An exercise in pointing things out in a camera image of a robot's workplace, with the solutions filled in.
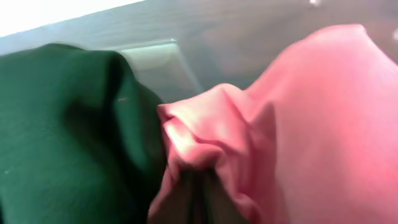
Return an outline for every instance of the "white ceiling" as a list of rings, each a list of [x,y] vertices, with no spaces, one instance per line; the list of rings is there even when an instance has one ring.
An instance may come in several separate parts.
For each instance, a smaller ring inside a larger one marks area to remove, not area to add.
[[[143,0],[0,1],[0,37]]]

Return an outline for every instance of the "dark green cloth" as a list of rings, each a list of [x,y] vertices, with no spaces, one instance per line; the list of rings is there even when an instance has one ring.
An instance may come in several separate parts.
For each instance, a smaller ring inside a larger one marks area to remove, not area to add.
[[[165,169],[159,103],[116,52],[0,57],[2,222],[145,223]]]

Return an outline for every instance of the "pink cloth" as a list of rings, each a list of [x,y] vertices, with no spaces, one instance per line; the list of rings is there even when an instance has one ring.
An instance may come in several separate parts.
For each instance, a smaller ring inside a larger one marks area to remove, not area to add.
[[[398,223],[398,66],[360,25],[287,48],[247,90],[159,106],[169,166],[215,167],[251,223]]]

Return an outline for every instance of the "crumpled fabric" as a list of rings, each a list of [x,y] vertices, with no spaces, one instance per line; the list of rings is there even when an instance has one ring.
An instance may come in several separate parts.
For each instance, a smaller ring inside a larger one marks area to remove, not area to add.
[[[251,223],[398,223],[398,66],[361,25],[285,49],[246,90],[160,105],[168,168],[214,167]]]
[[[117,52],[0,56],[0,224],[146,223],[166,167],[161,102]]]

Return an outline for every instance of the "green garment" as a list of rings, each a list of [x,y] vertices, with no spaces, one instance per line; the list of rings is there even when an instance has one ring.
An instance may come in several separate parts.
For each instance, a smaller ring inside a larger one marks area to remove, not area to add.
[[[159,103],[116,52],[0,57],[0,223],[145,223],[165,169]]]

